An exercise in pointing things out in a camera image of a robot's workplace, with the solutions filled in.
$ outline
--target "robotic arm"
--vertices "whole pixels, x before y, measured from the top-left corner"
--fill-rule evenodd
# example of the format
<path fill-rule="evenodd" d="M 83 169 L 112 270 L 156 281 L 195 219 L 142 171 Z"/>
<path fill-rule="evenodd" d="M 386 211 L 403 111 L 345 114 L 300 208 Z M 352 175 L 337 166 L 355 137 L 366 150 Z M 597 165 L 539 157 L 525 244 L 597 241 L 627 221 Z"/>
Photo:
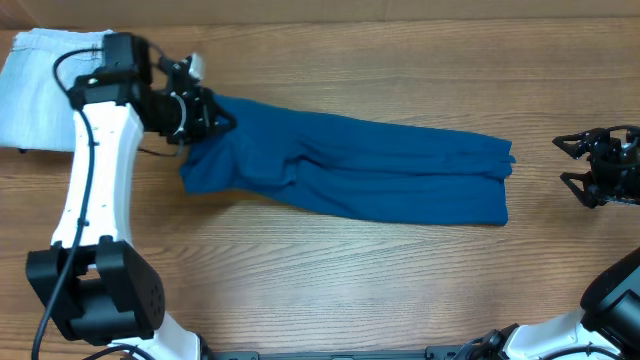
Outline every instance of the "robotic arm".
<path fill-rule="evenodd" d="M 220 136 L 236 122 L 215 103 L 210 89 L 198 85 L 199 56 L 174 62 L 161 52 L 152 64 L 150 47 L 131 34 L 105 36 L 104 66 L 79 76 L 67 92 L 76 110 L 67 202 L 50 249 L 29 253 L 26 265 L 29 282 L 48 307 L 45 314 L 67 340 L 135 350 L 136 358 L 157 360 L 606 360 L 640 352 L 640 249 L 594 281 L 582 309 L 539 325 L 492 330 L 464 346 L 341 354 L 211 352 L 201 336 L 166 313 L 160 277 L 133 249 L 131 179 L 144 131 L 183 146 Z M 151 89 L 152 66 L 167 75 L 164 90 Z M 82 190 L 91 188 L 86 184 L 93 184 L 90 193 Z M 81 206 L 87 196 L 86 207 Z M 71 270 L 65 272 L 67 265 Z M 99 278 L 79 278 L 91 268 Z"/>

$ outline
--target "wooden table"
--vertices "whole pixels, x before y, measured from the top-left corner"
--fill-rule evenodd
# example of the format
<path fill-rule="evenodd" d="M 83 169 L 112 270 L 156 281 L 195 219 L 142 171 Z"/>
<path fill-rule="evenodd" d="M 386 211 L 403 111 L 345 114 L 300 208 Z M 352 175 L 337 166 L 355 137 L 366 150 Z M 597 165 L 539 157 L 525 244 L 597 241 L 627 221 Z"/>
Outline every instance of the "wooden table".
<path fill-rule="evenodd" d="M 216 91 L 294 109 L 513 141 L 505 227 L 378 224 L 256 195 L 187 196 L 180 159 L 140 155 L 131 223 L 168 309 L 216 350 L 421 349 L 578 306 L 635 249 L 640 208 L 583 208 L 585 172 L 551 144 L 638 123 L 640 19 L 128 29 L 207 60 Z M 0 58 L 15 33 L 0 32 Z M 168 150 L 149 135 L 145 145 Z M 0 150 L 0 357 L 26 358 L 43 311 L 24 275 L 47 248 L 71 154 Z M 43 358 L 95 349 L 50 326 Z"/>

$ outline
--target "blue fabric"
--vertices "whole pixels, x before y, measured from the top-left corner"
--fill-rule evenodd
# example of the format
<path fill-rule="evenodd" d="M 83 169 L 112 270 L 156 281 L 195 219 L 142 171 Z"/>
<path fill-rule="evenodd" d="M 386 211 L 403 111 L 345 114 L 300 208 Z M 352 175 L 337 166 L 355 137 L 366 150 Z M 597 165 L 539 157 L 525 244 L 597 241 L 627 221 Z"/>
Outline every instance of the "blue fabric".
<path fill-rule="evenodd" d="M 253 191 L 324 214 L 416 224 L 507 223 L 511 142 L 292 111 L 216 95 L 238 127 L 191 146 L 188 193 Z"/>

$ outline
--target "blue cloth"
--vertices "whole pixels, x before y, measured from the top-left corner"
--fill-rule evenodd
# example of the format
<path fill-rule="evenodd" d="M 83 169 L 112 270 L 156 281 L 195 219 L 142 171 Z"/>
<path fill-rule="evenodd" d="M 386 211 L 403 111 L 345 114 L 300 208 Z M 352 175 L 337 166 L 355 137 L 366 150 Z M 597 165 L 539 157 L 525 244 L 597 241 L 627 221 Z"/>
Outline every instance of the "blue cloth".
<path fill-rule="evenodd" d="M 507 223 L 511 142 L 292 111 L 216 95 L 238 127 L 191 146 L 188 193 L 253 191 L 324 214 L 415 224 Z"/>

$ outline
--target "light blue cloth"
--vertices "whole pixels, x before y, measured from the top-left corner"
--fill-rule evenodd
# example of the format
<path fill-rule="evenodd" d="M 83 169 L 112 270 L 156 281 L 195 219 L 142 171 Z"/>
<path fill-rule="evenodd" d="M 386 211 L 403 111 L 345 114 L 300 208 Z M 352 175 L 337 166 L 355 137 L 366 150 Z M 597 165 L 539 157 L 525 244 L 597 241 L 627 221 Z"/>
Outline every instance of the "light blue cloth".
<path fill-rule="evenodd" d="M 101 48 L 108 33 L 33 29 L 15 37 L 0 73 L 0 147 L 74 151 L 73 110 L 55 83 L 53 63 L 69 51 Z M 78 54 L 58 73 L 71 87 L 78 75 L 100 65 L 102 52 Z"/>

